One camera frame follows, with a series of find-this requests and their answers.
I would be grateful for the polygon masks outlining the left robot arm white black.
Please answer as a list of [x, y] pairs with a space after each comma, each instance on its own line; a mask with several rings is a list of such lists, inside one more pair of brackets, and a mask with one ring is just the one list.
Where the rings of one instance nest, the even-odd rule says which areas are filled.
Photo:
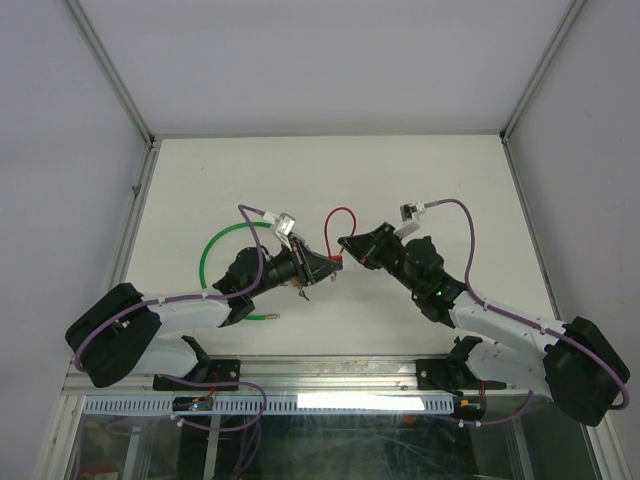
[[341, 260], [310, 250], [297, 236], [275, 256], [247, 247], [196, 294], [151, 298], [130, 283], [116, 285], [71, 324], [65, 341], [76, 368], [97, 388], [130, 374], [169, 375], [198, 388], [211, 377], [211, 360], [192, 330], [234, 326], [254, 311], [255, 297], [287, 283], [304, 290], [341, 268]]

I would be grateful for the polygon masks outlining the green cable bike lock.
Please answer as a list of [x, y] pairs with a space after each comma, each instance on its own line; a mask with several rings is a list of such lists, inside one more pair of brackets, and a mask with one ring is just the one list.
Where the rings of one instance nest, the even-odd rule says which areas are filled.
[[[206, 244], [206, 246], [204, 247], [203, 252], [201, 254], [200, 261], [199, 261], [199, 266], [198, 266], [199, 283], [200, 283], [200, 286], [202, 288], [207, 288], [208, 287], [208, 283], [207, 283], [207, 279], [206, 279], [206, 266], [207, 266], [207, 259], [208, 259], [208, 256], [209, 256], [212, 248], [224, 236], [226, 236], [226, 235], [228, 235], [231, 232], [234, 232], [236, 230], [245, 229], [245, 228], [248, 228], [248, 225], [246, 223], [236, 223], [236, 224], [230, 225], [228, 227], [225, 227], [224, 229], [222, 229], [219, 232], [217, 232], [209, 240], [209, 242]], [[244, 320], [247, 320], [247, 321], [267, 321], [267, 320], [279, 319], [280, 317], [281, 317], [281, 315], [278, 314], [278, 313], [248, 314], [248, 315], [246, 315], [244, 317]]]

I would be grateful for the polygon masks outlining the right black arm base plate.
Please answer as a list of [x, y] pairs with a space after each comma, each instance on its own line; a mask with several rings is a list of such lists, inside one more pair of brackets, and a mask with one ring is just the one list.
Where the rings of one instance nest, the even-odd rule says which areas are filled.
[[415, 361], [417, 388], [421, 391], [443, 390], [460, 395], [463, 390], [505, 390], [503, 382], [480, 380], [463, 360], [449, 358], [417, 359]]

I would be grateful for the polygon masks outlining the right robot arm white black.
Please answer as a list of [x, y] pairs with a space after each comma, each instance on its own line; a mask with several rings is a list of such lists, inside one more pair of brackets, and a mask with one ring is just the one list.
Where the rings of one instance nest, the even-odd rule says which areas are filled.
[[629, 405], [630, 372], [593, 322], [541, 319], [481, 297], [445, 271], [430, 237], [403, 243], [388, 223], [338, 243], [363, 267], [407, 288], [428, 320], [466, 331], [446, 357], [420, 368], [422, 381], [454, 395], [483, 382], [516, 386], [587, 426]]

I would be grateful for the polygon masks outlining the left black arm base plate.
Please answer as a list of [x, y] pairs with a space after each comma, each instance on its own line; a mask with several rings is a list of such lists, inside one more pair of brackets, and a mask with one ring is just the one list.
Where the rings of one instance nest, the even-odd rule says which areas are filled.
[[190, 372], [182, 377], [186, 384], [170, 379], [166, 375], [155, 375], [152, 389], [154, 391], [197, 391], [211, 390], [213, 383], [230, 383], [230, 386], [218, 386], [216, 391], [237, 391], [241, 377], [241, 361], [239, 359], [210, 359], [207, 363], [199, 362]]

